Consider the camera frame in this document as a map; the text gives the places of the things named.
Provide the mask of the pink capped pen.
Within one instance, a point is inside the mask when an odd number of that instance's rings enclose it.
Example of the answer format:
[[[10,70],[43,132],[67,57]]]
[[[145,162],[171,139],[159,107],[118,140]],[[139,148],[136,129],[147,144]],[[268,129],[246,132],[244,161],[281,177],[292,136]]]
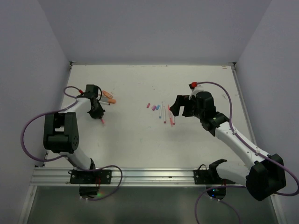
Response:
[[[171,114],[172,114],[172,119],[173,119],[173,125],[175,125],[175,117],[173,116],[173,113],[171,111]]]

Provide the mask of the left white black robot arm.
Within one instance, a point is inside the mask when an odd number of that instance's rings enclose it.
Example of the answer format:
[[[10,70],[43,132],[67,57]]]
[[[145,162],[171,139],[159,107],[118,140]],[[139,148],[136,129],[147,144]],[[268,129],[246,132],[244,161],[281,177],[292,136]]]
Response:
[[[82,170],[80,177],[86,183],[96,180],[97,171],[93,159],[79,146],[77,119],[88,114],[92,119],[103,121],[105,110],[100,104],[101,97],[101,88],[88,84],[85,91],[75,97],[75,105],[47,114],[44,120],[43,146],[64,157],[75,170]]]

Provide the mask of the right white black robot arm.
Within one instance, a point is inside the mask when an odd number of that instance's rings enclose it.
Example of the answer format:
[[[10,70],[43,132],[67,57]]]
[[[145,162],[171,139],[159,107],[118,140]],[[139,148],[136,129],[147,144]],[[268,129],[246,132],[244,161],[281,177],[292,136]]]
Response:
[[[202,127],[214,137],[224,142],[245,164],[241,167],[228,159],[220,159],[209,165],[208,178],[213,183],[223,179],[243,185],[258,201],[276,193],[286,186],[283,159],[269,155],[247,138],[239,140],[237,130],[230,127],[230,120],[216,110],[214,98],[207,91],[199,91],[193,96],[177,95],[170,107],[174,116],[183,107],[184,117],[196,117]]]

